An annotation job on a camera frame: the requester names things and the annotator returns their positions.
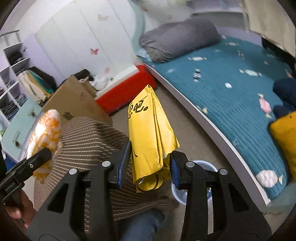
red panel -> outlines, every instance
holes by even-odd
[[[147,85],[156,88],[154,77],[147,72],[144,66],[138,65],[139,73],[123,81],[106,94],[96,100],[99,106],[108,114],[129,104]]]

human hand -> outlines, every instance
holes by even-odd
[[[15,224],[24,232],[29,227],[32,219],[36,214],[36,211],[33,208],[33,203],[29,200],[26,193],[22,189],[19,192],[20,192],[22,203],[24,205],[23,210],[21,211],[17,207],[9,207],[9,206],[5,206],[5,209],[8,215],[15,222]]]

light green drawer panel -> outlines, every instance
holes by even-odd
[[[1,144],[3,149],[14,159],[18,160],[25,139],[41,111],[42,108],[29,97],[6,129]]]

orange and white object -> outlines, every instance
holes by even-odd
[[[27,148],[27,159],[38,153],[43,148],[48,148],[52,152],[52,156],[57,150],[57,146],[61,137],[61,119],[57,110],[48,110],[38,121],[37,126],[31,136]],[[33,176],[41,184],[45,183],[45,179],[50,174],[54,166],[52,158],[42,165]]]

silver screw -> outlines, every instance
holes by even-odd
[[[77,169],[76,168],[72,168],[72,169],[69,170],[69,174],[70,175],[74,175],[76,173],[77,173]]]
[[[111,165],[111,162],[109,162],[109,161],[104,161],[103,163],[102,163],[102,166],[103,167],[108,167],[108,166],[110,166]]]
[[[194,167],[195,164],[194,164],[193,161],[188,161],[188,162],[186,162],[186,166],[188,166],[188,167]]]
[[[221,169],[220,174],[225,176],[228,174],[228,171],[226,169]]]

